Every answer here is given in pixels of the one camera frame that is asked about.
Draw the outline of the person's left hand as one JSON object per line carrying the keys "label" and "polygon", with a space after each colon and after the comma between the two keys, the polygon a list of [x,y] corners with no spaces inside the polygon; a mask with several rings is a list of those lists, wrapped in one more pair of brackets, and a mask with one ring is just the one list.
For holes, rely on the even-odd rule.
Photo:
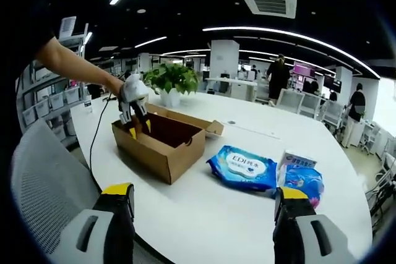
{"label": "person's left hand", "polygon": [[122,89],[122,86],[124,85],[124,82],[121,80],[121,79],[119,79],[119,78],[117,78],[117,77],[115,77],[115,76],[112,76],[112,75],[110,75],[108,78],[107,78],[107,81],[106,81],[106,88],[114,95],[114,96],[116,96],[116,97],[120,97],[120,91],[121,91],[121,89]]}

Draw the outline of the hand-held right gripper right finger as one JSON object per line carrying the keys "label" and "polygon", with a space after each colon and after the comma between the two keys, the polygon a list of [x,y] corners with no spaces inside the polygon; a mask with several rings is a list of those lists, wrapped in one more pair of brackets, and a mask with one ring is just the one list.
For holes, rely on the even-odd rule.
{"label": "hand-held right gripper right finger", "polygon": [[275,263],[355,263],[346,235],[318,215],[300,190],[278,187],[275,194]]}

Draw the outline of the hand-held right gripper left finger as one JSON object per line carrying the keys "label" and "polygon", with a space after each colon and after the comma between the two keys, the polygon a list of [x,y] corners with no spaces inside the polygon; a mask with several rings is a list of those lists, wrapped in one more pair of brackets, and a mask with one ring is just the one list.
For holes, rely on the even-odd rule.
{"label": "hand-held right gripper left finger", "polygon": [[132,263],[134,186],[107,187],[92,209],[81,211],[61,232],[52,263]]}

